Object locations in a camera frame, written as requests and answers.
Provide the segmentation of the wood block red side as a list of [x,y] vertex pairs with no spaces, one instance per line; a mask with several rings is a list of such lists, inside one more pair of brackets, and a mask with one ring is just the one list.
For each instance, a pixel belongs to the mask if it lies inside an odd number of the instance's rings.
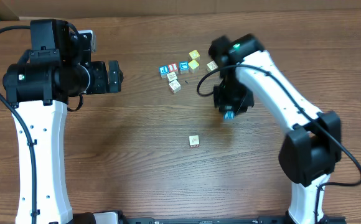
[[169,83],[169,88],[171,89],[171,92],[175,94],[181,90],[181,84],[178,82],[178,80],[174,80]]

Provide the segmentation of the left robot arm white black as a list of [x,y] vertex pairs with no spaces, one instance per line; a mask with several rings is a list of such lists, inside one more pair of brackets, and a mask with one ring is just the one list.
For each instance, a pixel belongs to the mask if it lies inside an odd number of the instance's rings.
[[71,97],[118,93],[116,60],[91,60],[95,35],[63,20],[30,24],[32,48],[3,78],[14,109],[20,196],[16,223],[121,223],[119,212],[75,214],[65,181],[64,131]]

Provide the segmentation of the natural block letter B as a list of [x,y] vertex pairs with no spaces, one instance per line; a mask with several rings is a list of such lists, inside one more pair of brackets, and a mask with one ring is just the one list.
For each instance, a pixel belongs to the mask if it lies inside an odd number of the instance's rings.
[[198,135],[189,136],[189,145],[190,147],[199,147],[200,141]]

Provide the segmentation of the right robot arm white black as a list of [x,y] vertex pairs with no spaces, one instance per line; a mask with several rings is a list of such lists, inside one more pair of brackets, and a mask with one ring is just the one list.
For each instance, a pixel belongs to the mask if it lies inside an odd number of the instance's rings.
[[291,204],[285,217],[260,222],[345,223],[344,217],[322,211],[324,185],[341,159],[341,122],[336,113],[323,113],[307,101],[252,34],[233,42],[219,37],[212,41],[209,55],[222,79],[213,88],[213,101],[225,119],[247,112],[258,97],[284,133],[278,160],[291,181]]

